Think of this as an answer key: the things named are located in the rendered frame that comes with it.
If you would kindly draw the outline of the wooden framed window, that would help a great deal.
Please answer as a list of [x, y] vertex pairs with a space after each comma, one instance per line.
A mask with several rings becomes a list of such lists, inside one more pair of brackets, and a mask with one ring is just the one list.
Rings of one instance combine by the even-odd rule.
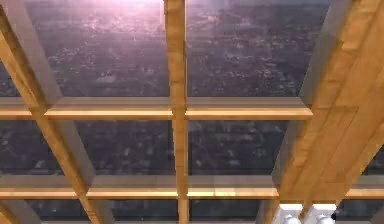
[[[22, 0], [0, 0], [0, 63], [18, 95], [0, 98], [0, 121], [35, 122], [58, 176], [0, 177], [0, 224], [42, 224], [33, 199], [80, 202], [91, 224], [113, 224], [110, 199], [174, 199], [179, 224], [193, 199], [258, 199], [257, 221], [308, 220], [345, 199], [383, 199], [384, 177], [365, 176], [384, 145], [384, 0], [333, 0], [308, 76], [296, 97], [191, 97], [187, 93], [186, 1], [165, 0], [170, 93], [166, 97], [66, 97], [59, 90]], [[99, 176], [78, 120], [163, 120], [172, 125], [175, 172]], [[270, 177], [192, 176], [187, 125], [194, 120], [285, 120]], [[384, 207], [371, 224], [384, 224]]]

